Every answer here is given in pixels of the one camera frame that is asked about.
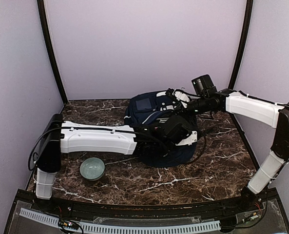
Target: bowl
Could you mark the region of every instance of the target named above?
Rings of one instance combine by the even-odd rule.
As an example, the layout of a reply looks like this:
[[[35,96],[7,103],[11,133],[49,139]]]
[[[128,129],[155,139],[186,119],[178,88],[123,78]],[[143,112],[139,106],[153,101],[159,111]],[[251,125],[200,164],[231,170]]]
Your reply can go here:
[[[105,171],[104,162],[97,157],[86,159],[80,166],[80,174],[87,180],[100,179]]]

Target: bag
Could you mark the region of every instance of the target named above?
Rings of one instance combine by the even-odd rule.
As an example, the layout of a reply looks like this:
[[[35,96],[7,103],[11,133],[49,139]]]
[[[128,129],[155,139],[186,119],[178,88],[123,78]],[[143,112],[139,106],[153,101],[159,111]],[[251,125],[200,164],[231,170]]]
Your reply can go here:
[[[124,122],[126,125],[152,124],[155,121],[164,122],[176,108],[176,102],[165,95],[165,91],[140,94],[130,99],[125,111]],[[147,154],[139,156],[139,159],[152,167],[174,167],[188,162],[196,149],[196,143],[192,145],[176,146],[165,157]]]

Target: robotic arm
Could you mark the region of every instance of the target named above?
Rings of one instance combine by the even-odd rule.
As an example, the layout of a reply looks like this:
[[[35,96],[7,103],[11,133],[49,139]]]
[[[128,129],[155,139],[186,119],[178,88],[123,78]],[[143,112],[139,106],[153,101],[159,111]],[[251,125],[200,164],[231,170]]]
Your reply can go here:
[[[289,103],[268,102],[230,89],[218,92],[209,75],[192,83],[197,99],[190,100],[184,93],[172,89],[160,94],[181,103],[164,123],[105,127],[63,121],[61,115],[54,115],[45,130],[49,133],[40,142],[36,196],[50,199],[55,174],[61,166],[61,153],[94,151],[132,155],[149,148],[157,155],[167,156],[174,147],[197,141],[197,131],[184,116],[223,111],[247,116],[276,129],[268,157],[242,190],[244,210],[289,160]]]

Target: brown marble surface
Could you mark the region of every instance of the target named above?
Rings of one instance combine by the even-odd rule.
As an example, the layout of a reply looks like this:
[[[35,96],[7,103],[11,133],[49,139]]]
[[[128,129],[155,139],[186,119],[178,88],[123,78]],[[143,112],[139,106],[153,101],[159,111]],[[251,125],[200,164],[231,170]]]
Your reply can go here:
[[[65,120],[82,124],[122,125],[128,100],[70,101]],[[230,116],[218,112],[214,120],[198,119],[207,135],[203,156],[190,165],[151,168],[136,157],[114,153],[79,152],[62,155],[62,168],[53,196],[69,200],[119,205],[170,205],[219,200],[240,195],[255,168]],[[203,147],[200,139],[195,155]],[[106,170],[98,181],[87,181],[79,172],[90,157],[101,158]],[[33,189],[30,182],[29,191]]]

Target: white perforated rail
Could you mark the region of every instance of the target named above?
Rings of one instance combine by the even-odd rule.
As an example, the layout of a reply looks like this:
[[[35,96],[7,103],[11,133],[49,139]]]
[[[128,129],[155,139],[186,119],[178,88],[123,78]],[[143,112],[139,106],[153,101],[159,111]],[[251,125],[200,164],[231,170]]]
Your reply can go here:
[[[20,216],[51,227],[58,227],[57,217],[41,214],[25,208],[21,208]],[[80,222],[79,224],[86,234],[197,234],[220,230],[220,221],[169,227],[119,227],[86,222]]]

